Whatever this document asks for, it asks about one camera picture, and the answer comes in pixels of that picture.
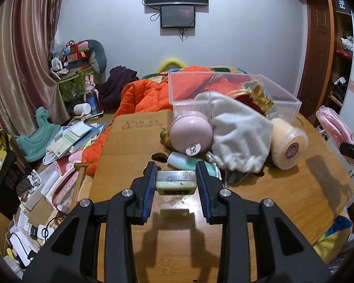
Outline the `beige jar with lid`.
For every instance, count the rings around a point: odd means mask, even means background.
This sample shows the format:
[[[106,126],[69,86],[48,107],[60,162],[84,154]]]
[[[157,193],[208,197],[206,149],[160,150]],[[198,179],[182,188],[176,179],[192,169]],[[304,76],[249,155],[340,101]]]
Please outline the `beige jar with lid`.
[[[279,169],[289,170],[303,157],[309,143],[307,134],[281,118],[274,118],[271,122],[271,159]]]

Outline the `red gold gift pouch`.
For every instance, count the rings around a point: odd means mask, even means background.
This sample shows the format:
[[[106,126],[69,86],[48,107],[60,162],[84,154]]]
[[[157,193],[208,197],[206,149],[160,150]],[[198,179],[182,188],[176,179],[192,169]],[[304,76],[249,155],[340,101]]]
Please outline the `red gold gift pouch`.
[[[274,107],[274,100],[265,93],[259,84],[252,88],[247,87],[230,91],[227,96],[249,106],[264,116]]]

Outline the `white drawstring cloth pouch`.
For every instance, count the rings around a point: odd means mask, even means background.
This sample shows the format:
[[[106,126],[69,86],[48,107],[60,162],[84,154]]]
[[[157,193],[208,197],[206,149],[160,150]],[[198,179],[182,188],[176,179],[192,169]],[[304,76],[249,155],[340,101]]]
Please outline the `white drawstring cloth pouch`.
[[[211,112],[214,161],[221,169],[258,173],[271,145],[273,124],[238,100],[216,91],[200,93]]]

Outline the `mint green tube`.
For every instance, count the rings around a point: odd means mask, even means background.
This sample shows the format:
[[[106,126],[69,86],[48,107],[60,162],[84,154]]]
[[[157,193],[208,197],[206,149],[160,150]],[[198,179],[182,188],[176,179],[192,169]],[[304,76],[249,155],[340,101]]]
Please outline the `mint green tube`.
[[[173,151],[169,154],[167,158],[167,164],[173,168],[179,169],[181,171],[195,170],[196,164],[201,161],[196,157],[189,157],[177,151]],[[221,178],[221,173],[216,166],[204,160],[205,166],[210,176]]]

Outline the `pink round desktop vacuum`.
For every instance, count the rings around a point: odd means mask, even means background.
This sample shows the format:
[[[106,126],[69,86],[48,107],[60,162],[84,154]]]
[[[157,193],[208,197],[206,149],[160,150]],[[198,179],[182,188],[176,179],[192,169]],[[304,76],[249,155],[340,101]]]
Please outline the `pink round desktop vacuum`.
[[[173,119],[169,136],[176,151],[193,157],[209,149],[214,131],[203,113],[188,111]]]

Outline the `clear plastic storage bin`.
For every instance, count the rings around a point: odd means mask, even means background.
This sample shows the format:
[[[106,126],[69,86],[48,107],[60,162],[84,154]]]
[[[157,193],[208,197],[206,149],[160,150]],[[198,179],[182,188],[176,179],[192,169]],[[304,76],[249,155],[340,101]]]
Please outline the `clear plastic storage bin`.
[[[273,107],[266,113],[270,119],[281,118],[293,123],[302,102],[283,87],[264,75],[249,75],[239,72],[170,72],[168,73],[169,102],[174,116],[188,111],[199,111],[211,115],[206,100],[197,100],[200,93],[216,91],[242,100],[248,105],[259,104],[251,97],[251,91],[258,89],[261,96],[270,100]]]

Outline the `brown wooden door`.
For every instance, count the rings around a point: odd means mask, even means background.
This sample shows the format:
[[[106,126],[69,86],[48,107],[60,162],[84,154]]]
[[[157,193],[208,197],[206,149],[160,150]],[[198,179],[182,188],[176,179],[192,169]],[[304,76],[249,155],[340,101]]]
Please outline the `brown wooden door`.
[[[308,38],[303,76],[298,91],[300,113],[314,118],[329,84],[334,50],[334,14],[328,0],[307,0]]]

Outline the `teal rocking horse toy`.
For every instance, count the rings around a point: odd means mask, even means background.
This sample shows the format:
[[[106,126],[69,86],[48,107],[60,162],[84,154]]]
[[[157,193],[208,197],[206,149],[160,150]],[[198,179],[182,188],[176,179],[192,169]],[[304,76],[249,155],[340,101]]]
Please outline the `teal rocking horse toy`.
[[[35,118],[38,129],[30,137],[24,134],[16,137],[16,142],[28,163],[46,155],[46,147],[61,129],[60,125],[48,121],[50,113],[44,107],[36,109]]]

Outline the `stack of papers and books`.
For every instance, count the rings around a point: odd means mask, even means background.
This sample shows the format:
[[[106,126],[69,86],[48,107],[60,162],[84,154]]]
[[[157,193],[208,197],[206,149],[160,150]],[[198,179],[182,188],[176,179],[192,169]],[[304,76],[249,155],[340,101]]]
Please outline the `stack of papers and books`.
[[[62,157],[82,151],[99,137],[105,127],[103,123],[90,124],[83,121],[63,126],[47,145],[43,164],[47,166]]]

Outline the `green storage box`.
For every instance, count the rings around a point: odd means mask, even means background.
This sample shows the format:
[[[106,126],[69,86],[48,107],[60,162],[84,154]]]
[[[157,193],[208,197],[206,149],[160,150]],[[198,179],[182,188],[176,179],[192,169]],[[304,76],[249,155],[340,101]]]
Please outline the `green storage box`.
[[[61,80],[58,80],[58,86],[60,94],[64,102],[69,102],[77,98],[81,98],[85,91],[85,77],[92,75],[94,82],[98,83],[100,75],[97,74],[92,67],[87,68],[81,72],[76,72],[64,76]]]

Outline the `dark purple garment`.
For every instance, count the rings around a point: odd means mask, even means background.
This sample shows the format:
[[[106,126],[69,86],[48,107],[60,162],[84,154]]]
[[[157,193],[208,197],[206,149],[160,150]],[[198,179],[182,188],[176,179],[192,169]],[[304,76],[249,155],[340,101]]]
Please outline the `dark purple garment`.
[[[100,106],[104,110],[116,111],[121,103],[123,88],[136,80],[139,80],[136,71],[123,66],[112,68],[107,81],[96,86]]]

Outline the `pink striped curtain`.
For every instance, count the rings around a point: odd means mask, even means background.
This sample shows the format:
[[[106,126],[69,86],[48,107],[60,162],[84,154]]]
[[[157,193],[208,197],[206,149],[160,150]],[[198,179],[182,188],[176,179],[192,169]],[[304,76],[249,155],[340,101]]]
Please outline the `pink striped curtain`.
[[[69,114],[49,73],[62,0],[4,0],[0,6],[0,129],[13,135],[37,130],[35,112],[51,121]]]

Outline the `grey plush elephant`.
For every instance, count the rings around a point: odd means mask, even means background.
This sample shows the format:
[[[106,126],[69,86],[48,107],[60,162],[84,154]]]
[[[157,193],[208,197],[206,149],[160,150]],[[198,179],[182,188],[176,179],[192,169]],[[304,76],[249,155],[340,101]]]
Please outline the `grey plush elephant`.
[[[97,40],[83,40],[78,42],[78,49],[83,51],[83,49],[88,49],[90,52],[89,65],[93,70],[102,74],[105,72],[107,67],[107,58],[105,55],[105,50],[103,45]]]

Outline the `yellow curved cushion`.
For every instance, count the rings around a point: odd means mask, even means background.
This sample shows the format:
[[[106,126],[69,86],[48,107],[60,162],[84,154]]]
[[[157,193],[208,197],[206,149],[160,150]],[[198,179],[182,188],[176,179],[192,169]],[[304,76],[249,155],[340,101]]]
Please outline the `yellow curved cushion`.
[[[167,72],[170,69],[181,69],[185,67],[185,63],[180,59],[169,58],[165,60],[156,70],[156,73]]]

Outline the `small wall monitor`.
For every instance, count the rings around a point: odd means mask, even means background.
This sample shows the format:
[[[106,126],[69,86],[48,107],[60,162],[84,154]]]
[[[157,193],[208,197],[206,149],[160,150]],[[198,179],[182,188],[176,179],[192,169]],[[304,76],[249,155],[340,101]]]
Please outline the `small wall monitor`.
[[[165,5],[160,8],[161,28],[194,28],[196,9],[189,5]]]

